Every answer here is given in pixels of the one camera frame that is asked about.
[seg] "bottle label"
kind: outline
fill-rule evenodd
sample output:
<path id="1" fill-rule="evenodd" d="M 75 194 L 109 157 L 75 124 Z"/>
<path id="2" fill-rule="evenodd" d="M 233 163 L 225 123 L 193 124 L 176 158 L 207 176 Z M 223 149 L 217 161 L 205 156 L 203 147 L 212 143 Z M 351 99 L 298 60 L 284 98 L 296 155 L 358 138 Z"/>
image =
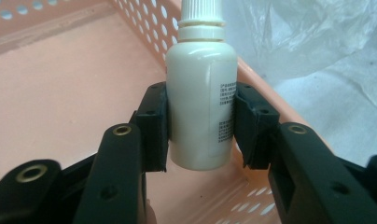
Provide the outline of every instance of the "bottle label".
<path id="1" fill-rule="evenodd" d="M 209 155 L 230 152 L 233 135 L 233 105 L 236 90 L 236 62 L 215 62 L 211 66 Z"/>

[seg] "perforated plastic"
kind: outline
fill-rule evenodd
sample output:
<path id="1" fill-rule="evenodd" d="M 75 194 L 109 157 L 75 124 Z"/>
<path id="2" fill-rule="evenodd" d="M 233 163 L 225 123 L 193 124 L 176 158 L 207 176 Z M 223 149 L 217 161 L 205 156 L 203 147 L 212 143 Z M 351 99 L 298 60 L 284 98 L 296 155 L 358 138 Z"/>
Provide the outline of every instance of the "perforated plastic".
<path id="1" fill-rule="evenodd" d="M 0 178 L 34 159 L 63 167 L 126 122 L 147 86 L 165 79 L 177 39 L 178 0 L 0 1 Z M 303 122 L 242 60 L 238 78 L 281 113 Z M 167 163 L 147 175 L 158 223 L 280 223 L 267 171 L 228 165 L 192 172 Z"/>

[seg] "bottle cap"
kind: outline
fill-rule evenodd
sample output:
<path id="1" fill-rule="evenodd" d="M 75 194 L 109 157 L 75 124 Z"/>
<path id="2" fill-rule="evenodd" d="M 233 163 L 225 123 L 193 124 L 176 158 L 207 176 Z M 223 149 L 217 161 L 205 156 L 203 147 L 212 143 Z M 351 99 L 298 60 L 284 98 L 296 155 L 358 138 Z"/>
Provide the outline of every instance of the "bottle cap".
<path id="1" fill-rule="evenodd" d="M 183 0 L 179 26 L 188 23 L 224 24 L 220 0 Z"/>

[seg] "white plastic bottle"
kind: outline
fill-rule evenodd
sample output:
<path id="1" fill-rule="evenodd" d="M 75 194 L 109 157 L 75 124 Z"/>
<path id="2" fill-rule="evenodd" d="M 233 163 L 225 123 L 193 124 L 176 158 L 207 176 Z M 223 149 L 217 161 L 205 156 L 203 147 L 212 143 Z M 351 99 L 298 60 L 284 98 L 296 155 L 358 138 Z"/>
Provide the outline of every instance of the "white plastic bottle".
<path id="1" fill-rule="evenodd" d="M 178 25 L 166 55 L 171 158 L 212 170 L 230 160 L 237 56 L 223 42 L 220 0 L 183 0 Z"/>

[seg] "plastic bag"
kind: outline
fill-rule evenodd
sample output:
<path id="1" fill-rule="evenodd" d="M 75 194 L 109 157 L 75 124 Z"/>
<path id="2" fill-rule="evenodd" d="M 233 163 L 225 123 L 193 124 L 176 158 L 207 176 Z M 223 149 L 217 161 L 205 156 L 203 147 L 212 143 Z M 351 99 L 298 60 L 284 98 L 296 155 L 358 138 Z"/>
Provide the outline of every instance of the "plastic bag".
<path id="1" fill-rule="evenodd" d="M 363 49 L 377 0 L 243 0 L 254 69 L 269 80 L 302 77 Z"/>

